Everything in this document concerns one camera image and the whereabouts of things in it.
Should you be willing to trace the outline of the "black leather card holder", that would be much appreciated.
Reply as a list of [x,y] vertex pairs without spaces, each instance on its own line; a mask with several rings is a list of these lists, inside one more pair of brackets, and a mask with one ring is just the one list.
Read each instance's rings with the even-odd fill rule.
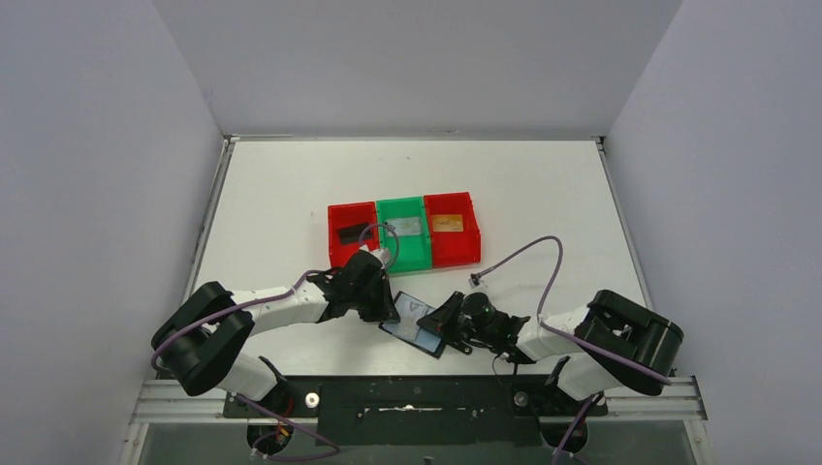
[[436,308],[406,292],[396,294],[394,305],[399,322],[381,323],[379,328],[430,357],[441,358],[448,343],[437,333],[419,326],[419,321],[434,313]]

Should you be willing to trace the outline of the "silver diamond print card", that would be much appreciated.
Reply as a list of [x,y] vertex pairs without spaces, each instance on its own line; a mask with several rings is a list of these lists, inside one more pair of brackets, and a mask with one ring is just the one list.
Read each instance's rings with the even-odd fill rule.
[[396,338],[414,341],[421,330],[418,320],[427,316],[433,307],[410,294],[399,292],[395,297],[395,309],[399,315],[399,321],[383,323],[380,328]]

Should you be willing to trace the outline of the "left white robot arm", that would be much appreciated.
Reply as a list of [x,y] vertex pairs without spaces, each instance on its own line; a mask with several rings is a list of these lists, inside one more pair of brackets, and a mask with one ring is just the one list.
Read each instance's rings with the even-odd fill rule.
[[342,267],[308,270],[290,287],[232,292],[201,285],[156,330],[150,365],[171,373],[190,396],[214,388],[240,394],[265,414],[286,403],[287,388],[272,365],[244,353],[263,332],[320,324],[357,312],[365,323],[396,323],[387,249],[361,248]]

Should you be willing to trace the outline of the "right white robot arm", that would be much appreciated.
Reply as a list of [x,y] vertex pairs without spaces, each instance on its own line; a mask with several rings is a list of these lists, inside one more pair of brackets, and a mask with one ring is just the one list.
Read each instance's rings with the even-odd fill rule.
[[461,352],[485,349],[515,365],[564,358],[545,387],[547,404],[561,414],[610,388],[660,395],[684,339],[672,321],[610,290],[535,317],[509,315],[485,293],[456,292],[417,325]]

